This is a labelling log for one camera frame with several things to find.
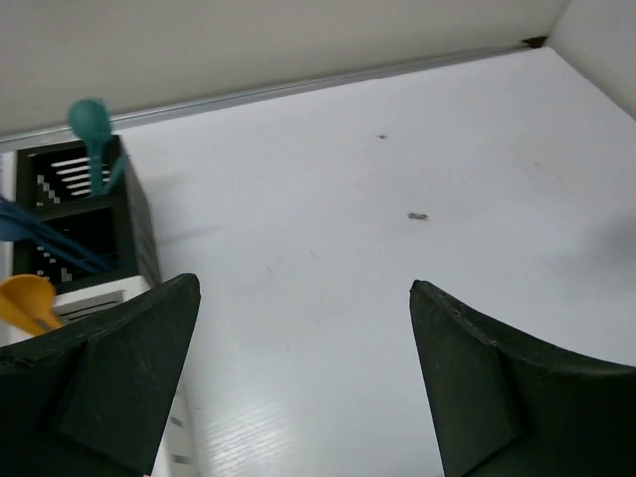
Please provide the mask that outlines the blue spoon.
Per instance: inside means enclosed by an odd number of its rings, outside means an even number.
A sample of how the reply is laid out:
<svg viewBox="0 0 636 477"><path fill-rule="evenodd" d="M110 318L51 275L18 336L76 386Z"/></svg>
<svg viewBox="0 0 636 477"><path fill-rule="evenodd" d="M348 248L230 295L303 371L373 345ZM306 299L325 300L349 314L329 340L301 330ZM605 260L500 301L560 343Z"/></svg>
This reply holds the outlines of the blue spoon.
<svg viewBox="0 0 636 477"><path fill-rule="evenodd" d="M17 219L11 218L7 215L1 216L1 241L2 242L11 242L18 243L20 241L30 240L35 245L42 247L45 251L50 252L55 258L59 258L65 260L69 264L74 265L81 270L92 273L99 274L101 270L93 265L82 261L81 259L75 258L70 254L55 248L52 244L43 240L40 236L38 236L34 231L29 229L24 223L18 221Z"/></svg>

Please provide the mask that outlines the teal spoon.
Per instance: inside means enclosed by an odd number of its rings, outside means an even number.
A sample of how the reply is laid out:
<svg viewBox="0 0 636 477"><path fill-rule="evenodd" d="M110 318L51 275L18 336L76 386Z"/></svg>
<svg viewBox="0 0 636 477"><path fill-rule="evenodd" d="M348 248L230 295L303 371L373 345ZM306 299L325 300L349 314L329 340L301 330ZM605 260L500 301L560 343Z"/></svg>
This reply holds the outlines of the teal spoon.
<svg viewBox="0 0 636 477"><path fill-rule="evenodd" d="M112 137L110 116L103 100L86 98L71 105L67 123L73 134L83 142L88 156L90 192L104 192L104 149Z"/></svg>

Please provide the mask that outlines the teal fork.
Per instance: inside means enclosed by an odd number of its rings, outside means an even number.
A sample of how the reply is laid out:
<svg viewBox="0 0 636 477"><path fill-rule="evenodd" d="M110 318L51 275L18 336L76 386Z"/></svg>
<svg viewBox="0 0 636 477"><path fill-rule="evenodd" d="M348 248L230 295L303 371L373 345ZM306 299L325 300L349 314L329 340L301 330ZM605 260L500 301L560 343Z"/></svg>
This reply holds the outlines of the teal fork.
<svg viewBox="0 0 636 477"><path fill-rule="evenodd" d="M120 177L124 175L127 162L128 155L122 154L112 165L110 169L109 180L103 187L104 194L109 194L117 184Z"/></svg>

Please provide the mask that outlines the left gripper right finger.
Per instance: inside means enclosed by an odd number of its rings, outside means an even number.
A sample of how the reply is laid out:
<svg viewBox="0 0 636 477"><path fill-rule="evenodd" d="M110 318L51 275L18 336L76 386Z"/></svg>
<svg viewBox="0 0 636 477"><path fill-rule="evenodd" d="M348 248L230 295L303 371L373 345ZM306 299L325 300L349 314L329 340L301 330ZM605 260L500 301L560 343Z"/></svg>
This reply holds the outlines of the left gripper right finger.
<svg viewBox="0 0 636 477"><path fill-rule="evenodd" d="M448 476L631 476L635 370L533 337L426 282L410 315Z"/></svg>

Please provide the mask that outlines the yellow spoon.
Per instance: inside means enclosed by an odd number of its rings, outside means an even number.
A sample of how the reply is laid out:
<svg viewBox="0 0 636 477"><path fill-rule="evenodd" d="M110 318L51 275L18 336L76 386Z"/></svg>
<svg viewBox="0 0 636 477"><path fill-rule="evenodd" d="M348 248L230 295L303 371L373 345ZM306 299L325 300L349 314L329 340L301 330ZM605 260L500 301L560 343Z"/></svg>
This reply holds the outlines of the yellow spoon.
<svg viewBox="0 0 636 477"><path fill-rule="evenodd" d="M1 283L1 319L33 336L62 328L53 310L56 289L32 274L15 275Z"/></svg>

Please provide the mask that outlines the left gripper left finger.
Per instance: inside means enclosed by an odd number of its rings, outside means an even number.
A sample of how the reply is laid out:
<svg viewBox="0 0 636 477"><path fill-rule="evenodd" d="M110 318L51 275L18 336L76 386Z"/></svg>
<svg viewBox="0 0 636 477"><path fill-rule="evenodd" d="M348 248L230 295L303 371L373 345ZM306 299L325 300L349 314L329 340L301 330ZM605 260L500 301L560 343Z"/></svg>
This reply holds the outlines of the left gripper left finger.
<svg viewBox="0 0 636 477"><path fill-rule="evenodd" d="M201 301L180 274L1 349L4 476L152 472Z"/></svg>

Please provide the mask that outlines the blue fork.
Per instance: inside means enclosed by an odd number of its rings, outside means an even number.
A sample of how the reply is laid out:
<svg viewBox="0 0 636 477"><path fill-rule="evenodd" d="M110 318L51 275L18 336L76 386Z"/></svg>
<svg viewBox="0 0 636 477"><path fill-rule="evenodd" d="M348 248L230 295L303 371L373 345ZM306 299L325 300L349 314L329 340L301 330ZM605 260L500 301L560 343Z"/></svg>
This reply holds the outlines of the blue fork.
<svg viewBox="0 0 636 477"><path fill-rule="evenodd" d="M24 223L29 229L34 231L46 242L52 244L55 248L99 268L101 273L112 271L117 268L117 263L115 261L98 255L70 238L67 238L63 234L55 231L37 216L27 212L24 208L4 196L1 197L1 216L2 215L7 215Z"/></svg>

